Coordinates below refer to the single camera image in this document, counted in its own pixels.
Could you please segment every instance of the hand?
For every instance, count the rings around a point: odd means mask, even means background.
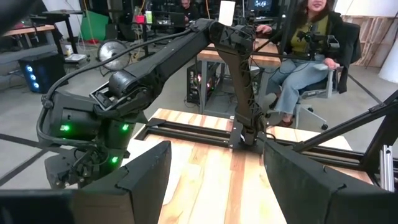
[[[338,64],[331,58],[326,58],[323,63],[329,67],[330,70],[334,70],[338,67]]]
[[[259,25],[256,29],[256,32],[261,32],[263,34],[269,34],[272,31],[272,28],[269,25]]]

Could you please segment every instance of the wooden panel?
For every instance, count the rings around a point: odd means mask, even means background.
[[[159,109],[153,117],[225,131],[232,129],[229,119],[199,114]],[[302,141],[318,134],[281,127],[269,128],[268,132],[288,141]],[[172,200],[162,207],[159,223],[286,223],[261,156],[160,136],[150,135],[147,139],[169,140],[173,147],[193,146]],[[343,137],[328,141],[327,146],[351,149]],[[334,169],[371,183],[363,172]]]
[[[396,40],[398,19],[391,17],[343,16],[345,22],[361,26],[362,58],[354,65],[382,67]]]
[[[53,25],[45,25],[45,26],[40,26],[40,27],[36,28],[37,32],[53,30],[53,29],[54,29]],[[4,34],[4,36],[17,35],[17,34],[28,34],[31,32],[35,32],[35,29],[34,28],[16,29],[16,30],[10,30],[9,32],[6,32],[6,34]]]
[[[257,39],[256,40],[256,47],[261,46],[265,43],[266,39]],[[278,53],[278,49],[275,44],[269,43],[265,47],[263,47],[260,52],[268,52],[268,53]],[[198,54],[198,60],[221,60],[220,56],[218,55],[217,51],[215,50],[202,50]],[[272,66],[272,67],[279,67],[280,60],[277,57],[266,57],[266,56],[253,56],[253,65],[258,64],[259,66]]]

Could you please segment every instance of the screen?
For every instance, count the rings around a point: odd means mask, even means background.
[[[254,9],[268,11],[271,9],[272,0],[254,0]]]

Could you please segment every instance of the black metal frame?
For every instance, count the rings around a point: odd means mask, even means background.
[[[379,153],[382,145],[392,146],[397,139],[398,116],[396,114],[398,114],[398,91],[385,102],[369,109],[367,113],[359,115],[307,141],[291,142],[275,139],[275,136],[267,138],[266,141],[274,140],[283,146],[291,146],[293,150],[301,152],[322,164],[366,172],[373,183],[379,185],[375,175],[378,174],[379,170]],[[386,117],[365,153],[318,146],[382,116]],[[149,134],[154,134],[212,146],[244,149],[261,154],[264,147],[263,142],[257,141],[255,146],[243,146],[241,144],[241,129],[241,124],[235,120],[231,131],[222,131],[152,118],[136,135],[135,139],[145,140]],[[393,164],[394,176],[398,178],[398,159],[394,159]]]

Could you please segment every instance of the desktop computer tower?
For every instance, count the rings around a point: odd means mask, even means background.
[[[46,53],[19,60],[27,86],[34,93],[47,93],[50,87],[66,75],[63,55]]]
[[[197,65],[198,66],[196,70],[195,64],[187,68],[187,103],[199,105],[199,92],[201,84],[203,83],[203,80],[201,79],[201,61],[199,61]],[[217,68],[220,65],[221,63],[216,62],[208,63],[207,79],[205,82],[207,90],[206,101],[208,101],[209,97],[223,78],[219,73],[217,73]]]

